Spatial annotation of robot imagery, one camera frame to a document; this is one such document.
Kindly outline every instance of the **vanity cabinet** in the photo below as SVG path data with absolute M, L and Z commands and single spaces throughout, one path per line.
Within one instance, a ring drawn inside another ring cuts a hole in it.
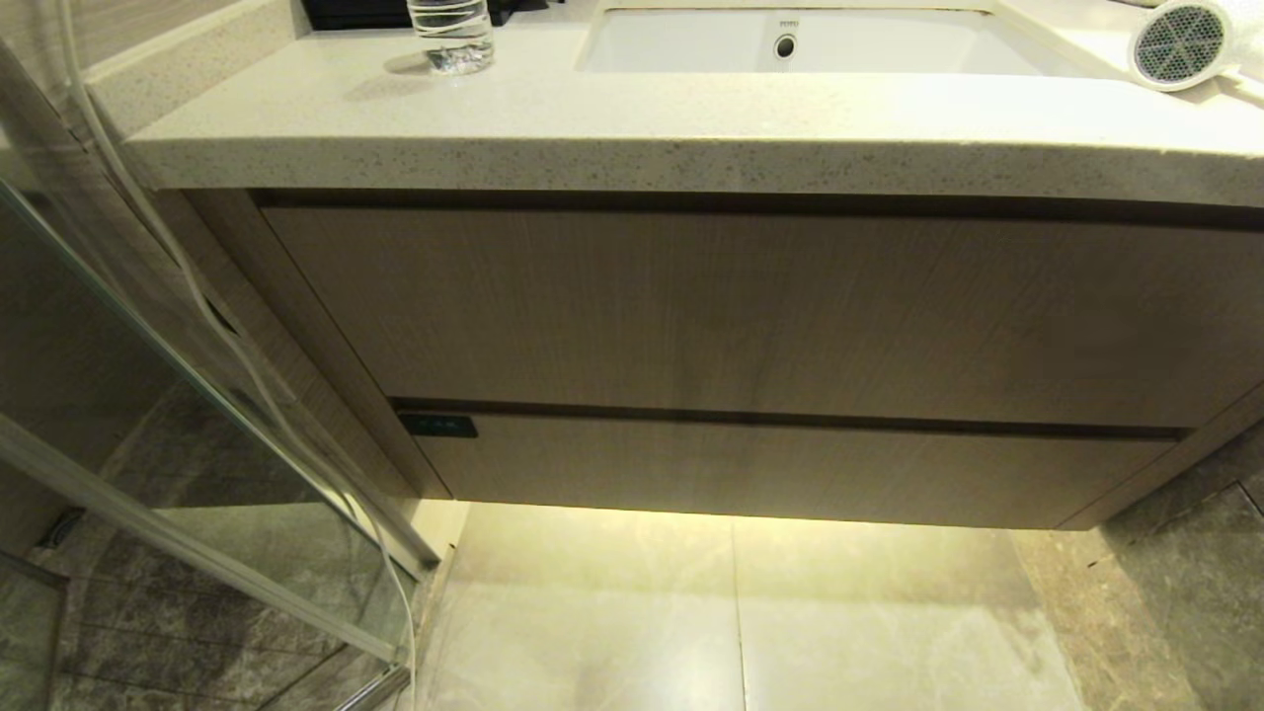
M 1053 528 L 1264 382 L 1264 239 L 264 207 L 458 498 Z

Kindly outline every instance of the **cord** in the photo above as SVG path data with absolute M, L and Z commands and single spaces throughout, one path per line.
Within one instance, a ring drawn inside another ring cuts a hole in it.
M 358 507 L 373 526 L 373 536 L 378 544 L 378 549 L 382 552 L 382 562 L 386 566 L 387 572 L 391 574 L 392 582 L 394 582 L 396 592 L 399 593 L 404 614 L 408 617 L 410 695 L 412 696 L 412 705 L 416 706 L 417 631 L 412 615 L 412 601 L 408 600 L 408 593 L 403 588 L 399 573 L 396 572 L 394 563 L 391 560 L 391 554 L 387 552 L 386 538 L 382 534 L 382 528 L 378 525 L 377 517 L 369 515 L 368 509 L 360 501 L 355 500 L 355 495 L 349 491 L 351 487 L 348 486 L 343 474 L 329 464 L 324 457 L 313 452 L 303 438 L 295 431 L 289 420 L 277 405 L 277 401 L 260 376 L 259 369 L 255 367 L 250 356 L 245 352 L 245 348 L 238 338 L 220 323 L 215 312 L 211 311 L 210 302 L 206 300 L 205 292 L 197 283 L 188 253 L 185 250 L 183 245 L 179 244 L 179 240 L 176 238 L 174 233 L 172 233 L 171 228 L 167 226 L 167 223 L 162 219 L 162 215 L 159 215 L 144 189 L 142 189 L 131 176 L 126 163 L 115 148 L 109 132 L 106 132 L 105 124 L 101 121 L 101 116 L 96 110 L 92 97 L 87 92 L 87 86 L 83 82 L 82 67 L 80 65 L 78 42 L 75 37 L 75 16 L 71 9 L 71 0 L 58 0 L 57 10 L 61 19 L 59 29 L 62 39 L 62 57 L 66 63 L 66 75 L 71 83 L 71 95 L 73 96 L 76 104 L 78 104 L 80 110 L 83 111 L 83 118 L 87 120 L 88 130 L 96 140 L 101 154 L 105 157 L 106 164 L 109 164 L 110 170 L 114 172 L 123 190 L 129 197 L 131 197 L 133 205 L 135 205 L 137 211 L 140 213 L 140 218 L 149 226 L 150 233 L 158 238 L 158 242 L 162 243 L 168 254 L 171 254 L 172 261 L 176 262 L 176 267 L 179 269 L 179 275 L 185 286 L 188 288 L 190 296 L 193 299 L 193 305 L 197 307 L 197 311 L 245 369 L 250 382 L 254 383 L 255 390 L 258 390 L 260 397 L 263 399 L 268 414 L 272 415 L 273 420 L 279 425 L 281 430 L 289 440 L 289 444 L 297 449 L 301 455 L 300 461 L 322 469 L 329 483 L 341 485 L 332 488 L 343 500 L 343 505 L 346 506 L 348 514 L 355 516 L 355 509 Z

